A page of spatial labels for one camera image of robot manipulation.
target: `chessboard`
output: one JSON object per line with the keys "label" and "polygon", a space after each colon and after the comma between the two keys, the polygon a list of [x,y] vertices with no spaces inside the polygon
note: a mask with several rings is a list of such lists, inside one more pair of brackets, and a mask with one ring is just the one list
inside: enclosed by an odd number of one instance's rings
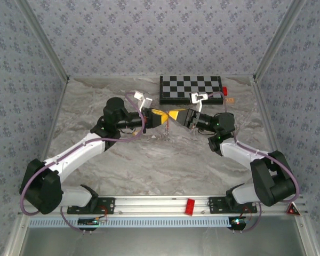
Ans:
{"label": "chessboard", "polygon": [[[223,92],[220,76],[160,76],[161,105],[188,105],[193,92]],[[223,98],[216,94],[202,103],[223,104]]]}

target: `gray floor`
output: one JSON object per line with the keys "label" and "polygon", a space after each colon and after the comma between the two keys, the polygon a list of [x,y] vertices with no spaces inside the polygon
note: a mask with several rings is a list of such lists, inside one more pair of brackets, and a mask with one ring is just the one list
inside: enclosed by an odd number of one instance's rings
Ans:
{"label": "gray floor", "polygon": [[255,230],[109,228],[83,235],[69,228],[29,228],[20,256],[250,256],[305,252],[293,217],[263,217]]}
{"label": "gray floor", "polygon": [[[249,79],[223,77],[222,84],[227,86],[229,97],[235,99],[228,110],[235,115],[238,139],[253,147],[269,150]],[[158,77],[71,79],[49,157],[82,139],[102,115],[109,98],[123,98],[124,93],[130,90],[149,93],[154,108],[189,107],[160,106]],[[126,107],[133,111],[127,101]],[[209,115],[221,111],[221,105],[204,106],[202,110]],[[165,126],[160,126],[148,130],[137,141],[115,144],[78,168],[64,184],[86,184],[101,195],[208,195],[224,194],[235,185],[251,181],[247,169],[210,151],[208,136],[189,131],[174,121],[170,121],[168,138],[164,131]]]}

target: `blue floral wallpaper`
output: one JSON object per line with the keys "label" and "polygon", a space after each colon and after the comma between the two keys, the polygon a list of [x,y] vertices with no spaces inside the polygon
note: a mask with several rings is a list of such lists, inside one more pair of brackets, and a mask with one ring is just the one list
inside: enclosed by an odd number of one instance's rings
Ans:
{"label": "blue floral wallpaper", "polygon": [[0,1],[0,255],[26,165],[41,156],[63,86],[15,1]]}
{"label": "blue floral wallpaper", "polygon": [[320,0],[307,1],[261,86],[320,240]]}
{"label": "blue floral wallpaper", "polygon": [[69,75],[248,75],[291,0],[29,2]]}

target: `wall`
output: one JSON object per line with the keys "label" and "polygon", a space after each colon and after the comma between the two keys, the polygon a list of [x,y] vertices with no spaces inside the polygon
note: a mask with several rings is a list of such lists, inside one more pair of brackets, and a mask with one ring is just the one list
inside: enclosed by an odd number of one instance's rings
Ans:
{"label": "wall", "polygon": [[291,0],[30,0],[71,76],[252,74]]}
{"label": "wall", "polygon": [[0,1],[0,255],[26,165],[41,156],[63,82],[14,1]]}
{"label": "wall", "polygon": [[307,1],[261,86],[320,240],[320,0]]}

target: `marble surface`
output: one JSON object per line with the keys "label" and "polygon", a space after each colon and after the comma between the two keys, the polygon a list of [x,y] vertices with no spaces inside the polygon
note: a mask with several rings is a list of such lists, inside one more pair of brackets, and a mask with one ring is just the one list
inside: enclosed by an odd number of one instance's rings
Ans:
{"label": "marble surface", "polygon": [[[249,79],[223,77],[222,84],[227,86],[229,97],[235,99],[234,104],[228,105],[228,111],[235,115],[238,139],[269,150]],[[149,93],[154,108],[189,107],[160,106],[158,77],[71,79],[48,156],[82,139],[102,115],[106,101],[116,96],[123,98],[130,90]],[[133,111],[127,101],[125,105],[128,111]],[[222,105],[203,106],[202,110],[209,115],[221,111]],[[86,184],[100,195],[223,195],[232,186],[251,182],[249,170],[210,151],[208,137],[170,121],[168,137],[163,125],[147,130],[136,141],[116,143],[79,167],[64,184]]]}

